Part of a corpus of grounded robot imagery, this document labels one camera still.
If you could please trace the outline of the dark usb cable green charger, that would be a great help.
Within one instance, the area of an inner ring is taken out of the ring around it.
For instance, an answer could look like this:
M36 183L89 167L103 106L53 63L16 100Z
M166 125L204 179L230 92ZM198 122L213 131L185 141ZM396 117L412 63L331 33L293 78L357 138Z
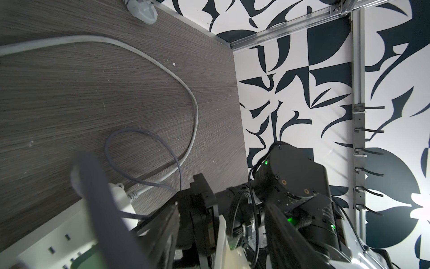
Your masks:
M137 236L132 230L150 216L125 213L117 208L107 177L97 157L78 152L73 160L71 182L87 203L98 249L108 269L147 269Z

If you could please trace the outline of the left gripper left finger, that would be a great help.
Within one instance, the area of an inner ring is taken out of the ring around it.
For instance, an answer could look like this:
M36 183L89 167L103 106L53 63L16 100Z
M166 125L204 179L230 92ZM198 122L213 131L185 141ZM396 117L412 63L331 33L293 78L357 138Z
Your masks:
M132 230L148 269L172 269L180 227L178 203L166 205Z

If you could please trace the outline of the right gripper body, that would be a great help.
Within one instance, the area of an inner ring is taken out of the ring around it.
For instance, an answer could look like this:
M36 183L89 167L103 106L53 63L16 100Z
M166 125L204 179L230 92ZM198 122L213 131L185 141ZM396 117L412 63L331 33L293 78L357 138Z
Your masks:
M176 249L182 258L176 269L211 269L215 263L219 228L218 203L202 174L193 176L190 188L180 191L178 202L180 228Z

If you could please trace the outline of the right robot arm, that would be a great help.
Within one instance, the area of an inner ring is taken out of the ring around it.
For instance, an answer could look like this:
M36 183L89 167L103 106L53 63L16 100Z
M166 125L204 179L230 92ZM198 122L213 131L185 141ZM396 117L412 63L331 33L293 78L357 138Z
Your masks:
M214 193L202 174L178 192L176 269L391 269L333 200L326 168L276 142L246 183Z

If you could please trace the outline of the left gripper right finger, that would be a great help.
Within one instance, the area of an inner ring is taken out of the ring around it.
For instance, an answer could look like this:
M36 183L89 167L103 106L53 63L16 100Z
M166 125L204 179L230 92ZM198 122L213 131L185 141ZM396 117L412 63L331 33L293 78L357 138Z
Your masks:
M265 229L274 269L331 269L274 204L265 206Z

